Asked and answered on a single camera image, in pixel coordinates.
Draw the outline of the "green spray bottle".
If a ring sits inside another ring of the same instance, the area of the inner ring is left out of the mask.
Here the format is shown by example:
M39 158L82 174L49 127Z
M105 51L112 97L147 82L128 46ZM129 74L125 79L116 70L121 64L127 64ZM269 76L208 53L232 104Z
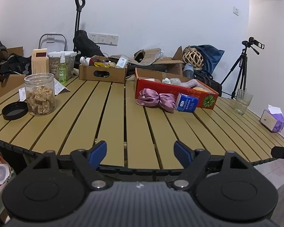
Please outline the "green spray bottle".
M60 63L59 63L59 68L58 68L58 77L59 77L59 82L61 84L65 84L66 83L66 79L67 79L67 65L66 65L65 52L61 52Z

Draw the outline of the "blue cap water bottle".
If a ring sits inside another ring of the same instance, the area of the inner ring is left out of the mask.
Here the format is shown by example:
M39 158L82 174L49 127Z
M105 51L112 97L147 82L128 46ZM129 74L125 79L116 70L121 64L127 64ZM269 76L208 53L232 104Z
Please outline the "blue cap water bottle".
M194 79L194 68L190 63L185 64L183 75L186 78Z

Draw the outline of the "purple tissue box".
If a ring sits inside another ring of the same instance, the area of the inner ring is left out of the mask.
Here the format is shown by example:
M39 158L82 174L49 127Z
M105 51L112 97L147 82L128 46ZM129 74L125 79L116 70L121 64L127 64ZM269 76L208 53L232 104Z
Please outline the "purple tissue box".
M260 123L272 133L279 133L284 128L284 116L281 108L268 105L263 111Z

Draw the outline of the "tan carton box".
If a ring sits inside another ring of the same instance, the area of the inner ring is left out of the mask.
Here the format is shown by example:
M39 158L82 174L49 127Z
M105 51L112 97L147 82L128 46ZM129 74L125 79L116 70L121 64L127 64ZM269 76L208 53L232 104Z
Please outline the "tan carton box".
M49 58L47 48L34 49L31 58L32 74L49 73Z

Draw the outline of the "iridescent wrapped plush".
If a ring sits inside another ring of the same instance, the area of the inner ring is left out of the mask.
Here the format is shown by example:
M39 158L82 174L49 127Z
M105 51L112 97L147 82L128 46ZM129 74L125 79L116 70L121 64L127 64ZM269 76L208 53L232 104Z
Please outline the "iridescent wrapped plush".
M182 82L178 78L171 78L169 79L171 85L181 86Z

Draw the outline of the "black bag on trolley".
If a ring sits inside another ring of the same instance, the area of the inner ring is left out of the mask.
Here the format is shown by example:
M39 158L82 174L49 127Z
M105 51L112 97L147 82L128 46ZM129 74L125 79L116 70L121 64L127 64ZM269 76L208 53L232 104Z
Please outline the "black bag on trolley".
M75 32L73 38L74 51L80 52L81 56L104 56L100 47L88 38L87 32L84 30L78 30Z

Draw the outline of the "white plastic bottle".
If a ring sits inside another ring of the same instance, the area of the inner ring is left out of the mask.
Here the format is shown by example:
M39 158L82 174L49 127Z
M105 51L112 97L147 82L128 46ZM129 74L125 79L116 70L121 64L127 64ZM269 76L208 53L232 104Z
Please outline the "white plastic bottle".
M125 55L121 55L119 60L116 63L115 68L124 69L128 64L129 58Z

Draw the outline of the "clear glass cup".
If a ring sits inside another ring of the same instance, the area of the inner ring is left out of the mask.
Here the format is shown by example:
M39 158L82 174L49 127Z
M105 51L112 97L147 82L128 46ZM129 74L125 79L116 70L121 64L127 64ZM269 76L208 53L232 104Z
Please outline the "clear glass cup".
M253 95L243 89L238 89L233 110L239 115L243 115L252 101Z

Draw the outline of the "black jar lid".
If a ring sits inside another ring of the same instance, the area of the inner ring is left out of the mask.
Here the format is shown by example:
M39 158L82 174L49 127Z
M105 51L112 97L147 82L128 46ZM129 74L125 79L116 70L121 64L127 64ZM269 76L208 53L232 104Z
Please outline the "black jar lid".
M24 101L17 101L6 105L2 109L2 116L5 120L12 121L24 117L27 112L27 103Z

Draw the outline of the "plastic jar with snacks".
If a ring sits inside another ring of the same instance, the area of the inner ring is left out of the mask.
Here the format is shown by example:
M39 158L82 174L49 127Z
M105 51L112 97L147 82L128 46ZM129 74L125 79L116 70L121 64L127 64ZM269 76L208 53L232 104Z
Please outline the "plastic jar with snacks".
M54 75L37 73L24 78L28 111L33 116L44 116L55 109Z

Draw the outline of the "clear container with snacks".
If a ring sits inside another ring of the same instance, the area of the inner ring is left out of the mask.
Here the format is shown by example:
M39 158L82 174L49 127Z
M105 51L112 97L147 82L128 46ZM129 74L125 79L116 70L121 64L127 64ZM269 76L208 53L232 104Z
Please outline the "clear container with snacks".
M69 80L73 76L74 61L77 53L74 51L55 51L48 53L49 58L49 72L59 80L62 73L59 72L61 64L65 65L66 80Z

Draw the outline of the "blue cloth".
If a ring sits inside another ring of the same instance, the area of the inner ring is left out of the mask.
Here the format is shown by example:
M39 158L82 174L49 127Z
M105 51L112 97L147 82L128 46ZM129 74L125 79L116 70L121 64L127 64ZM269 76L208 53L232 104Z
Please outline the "blue cloth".
M203 57L204 65L201 71L207 75L212 75L214 69L220 62L225 51L217 49L212 45L199 45L199 46L190 46L190 47L196 48L196 50L200 52L200 54Z

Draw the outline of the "black backpack right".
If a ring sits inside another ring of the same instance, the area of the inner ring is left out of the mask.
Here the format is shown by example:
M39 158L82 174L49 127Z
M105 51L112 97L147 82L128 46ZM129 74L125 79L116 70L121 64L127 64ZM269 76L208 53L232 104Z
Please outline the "black backpack right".
M199 70L199 71L196 70L194 72L194 76L197 80L200 80L201 82L209 86L211 89L214 89L218 93L218 95L221 97L222 85L216 82L210 73L203 71L203 70Z

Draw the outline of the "brown open cardboard box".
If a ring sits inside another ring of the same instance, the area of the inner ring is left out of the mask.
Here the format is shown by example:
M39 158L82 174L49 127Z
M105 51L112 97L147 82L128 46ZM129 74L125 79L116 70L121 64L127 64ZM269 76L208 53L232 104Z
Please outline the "brown open cardboard box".
M184 62L182 61L183 50L182 46L178 47L174 56L170 57L162 57L158 59L153 65L165 65L167 67L167 72L182 75L183 74L183 66Z

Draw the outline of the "small white plush toy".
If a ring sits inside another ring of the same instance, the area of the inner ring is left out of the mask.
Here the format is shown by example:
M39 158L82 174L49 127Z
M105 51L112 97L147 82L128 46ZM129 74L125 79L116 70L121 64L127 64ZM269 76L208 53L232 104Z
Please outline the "small white plush toy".
M162 83L164 84L171 84L171 81L169 78L165 78L165 79L162 79Z

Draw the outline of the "large cardboard box left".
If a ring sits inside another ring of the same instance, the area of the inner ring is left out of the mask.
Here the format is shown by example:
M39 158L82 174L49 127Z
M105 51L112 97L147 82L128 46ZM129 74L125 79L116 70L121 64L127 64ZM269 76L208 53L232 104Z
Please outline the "large cardboard box left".
M0 81L0 97L24 83L25 75L11 74L3 82Z

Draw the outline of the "wicker ball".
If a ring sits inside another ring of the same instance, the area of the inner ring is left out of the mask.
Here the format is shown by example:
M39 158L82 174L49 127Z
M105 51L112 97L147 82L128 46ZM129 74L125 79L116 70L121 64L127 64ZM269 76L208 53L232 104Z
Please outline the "wicker ball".
M202 70L204 66L204 58L195 47L184 48L182 61L191 64L195 70Z

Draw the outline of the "black luggage trolley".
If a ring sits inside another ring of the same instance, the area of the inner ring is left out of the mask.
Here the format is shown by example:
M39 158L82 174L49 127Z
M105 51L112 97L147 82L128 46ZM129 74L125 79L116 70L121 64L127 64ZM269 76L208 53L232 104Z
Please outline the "black luggage trolley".
M82 12L82 9L84 8L86 4L86 0L75 0L75 5L76 5L76 19L75 19L75 29L74 29L74 38L73 38L73 50L77 52L77 47L76 47L76 38L77 38L77 33L79 30L79 23L80 23L80 15Z

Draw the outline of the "white paper leaflet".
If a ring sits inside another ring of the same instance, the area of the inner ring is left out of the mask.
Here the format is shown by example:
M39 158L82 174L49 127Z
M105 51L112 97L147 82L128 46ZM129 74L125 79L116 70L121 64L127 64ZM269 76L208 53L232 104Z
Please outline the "white paper leaflet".
M70 90L67 89L63 84L61 84L59 81L54 79L54 93L55 93L55 95L58 95L63 90L66 90L66 91L70 92ZM20 88L18 90L18 93L19 93L20 101L25 101L26 100L25 87Z

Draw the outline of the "small cardboard tray box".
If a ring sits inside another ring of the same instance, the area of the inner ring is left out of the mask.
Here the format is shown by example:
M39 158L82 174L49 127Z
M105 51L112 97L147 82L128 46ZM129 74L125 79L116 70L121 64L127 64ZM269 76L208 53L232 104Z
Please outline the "small cardboard tray box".
M127 66L124 69L115 68L115 59L104 56L80 58L79 79L101 82L125 83Z

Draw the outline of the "blue tissue pack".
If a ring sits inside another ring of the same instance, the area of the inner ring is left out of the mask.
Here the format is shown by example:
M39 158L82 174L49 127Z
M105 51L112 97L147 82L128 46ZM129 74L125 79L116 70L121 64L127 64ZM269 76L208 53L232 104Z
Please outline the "blue tissue pack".
M199 99L194 96L179 93L175 103L175 109L180 112L194 113Z

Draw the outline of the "yellow white plush toy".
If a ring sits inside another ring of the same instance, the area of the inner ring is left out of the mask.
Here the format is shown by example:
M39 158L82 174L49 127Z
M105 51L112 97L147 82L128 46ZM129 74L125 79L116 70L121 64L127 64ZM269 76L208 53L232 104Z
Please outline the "yellow white plush toy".
M194 87L193 90L208 92L206 89L203 89L203 88L201 88L201 87Z

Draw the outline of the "lavender fuzzy cloth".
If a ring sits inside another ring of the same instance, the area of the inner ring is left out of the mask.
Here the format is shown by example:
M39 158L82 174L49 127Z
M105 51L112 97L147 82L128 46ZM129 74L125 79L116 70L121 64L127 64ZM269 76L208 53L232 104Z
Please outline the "lavender fuzzy cloth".
M191 89L191 88L199 87L200 85L196 79L191 79L187 82L182 82L180 86Z

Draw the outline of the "wall socket panel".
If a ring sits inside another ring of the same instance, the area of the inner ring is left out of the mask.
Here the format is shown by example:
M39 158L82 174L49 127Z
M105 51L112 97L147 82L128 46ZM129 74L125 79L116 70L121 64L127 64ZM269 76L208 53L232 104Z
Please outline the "wall socket panel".
M117 46L119 36L100 33L89 33L88 38L96 44Z

